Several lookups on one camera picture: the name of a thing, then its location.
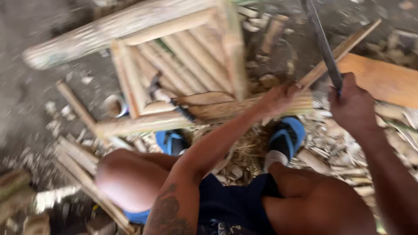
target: forearm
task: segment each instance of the forearm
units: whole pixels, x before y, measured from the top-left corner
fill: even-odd
[[[186,151],[178,164],[186,164],[198,179],[210,172],[228,153],[232,145],[262,117],[255,107],[204,135]]]
[[[356,140],[366,154],[377,204],[388,231],[394,235],[417,232],[418,183],[395,155],[383,129],[366,131]]]

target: dirt ground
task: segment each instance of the dirt ground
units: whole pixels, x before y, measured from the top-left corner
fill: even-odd
[[[294,33],[285,34],[283,38],[291,42],[297,52],[298,61],[291,79],[299,79],[321,60],[312,31],[306,24],[299,1],[266,2],[278,6],[267,8],[266,12],[290,16],[286,27],[293,29]],[[335,46],[342,41],[342,37],[336,35],[349,35],[378,17],[383,19],[383,23],[365,41],[376,43],[379,39],[386,40],[395,28],[418,32],[418,8],[403,10],[398,7],[400,1],[393,0],[362,2],[317,0],[330,44]],[[29,46],[91,22],[94,7],[89,0],[0,1],[0,171],[18,166],[30,169],[38,191],[66,184],[65,178],[51,162],[49,151],[54,137],[46,129],[52,117],[45,112],[45,104],[55,102],[58,110],[67,105],[55,89],[55,82],[72,73],[69,86],[96,119],[105,118],[103,101],[120,88],[111,58],[104,54],[94,53],[52,69],[37,71],[22,61],[21,53]],[[356,52],[362,52],[361,45]],[[265,65],[265,72],[279,76],[284,74],[287,67],[283,58],[287,56],[286,50],[275,53],[271,62]],[[80,74],[83,73],[93,77],[91,83],[81,82]],[[70,133],[77,137],[85,127],[78,118],[71,122],[60,118],[60,121],[64,136]],[[87,133],[85,139],[94,139],[94,136]]]

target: shorts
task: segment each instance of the shorts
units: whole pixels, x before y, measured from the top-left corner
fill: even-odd
[[[223,186],[209,174],[200,183],[199,190],[199,224],[216,219],[260,234],[276,234],[261,204],[261,196],[281,198],[271,174],[255,177],[248,186]],[[132,223],[145,223],[149,212],[125,212],[125,215]]]

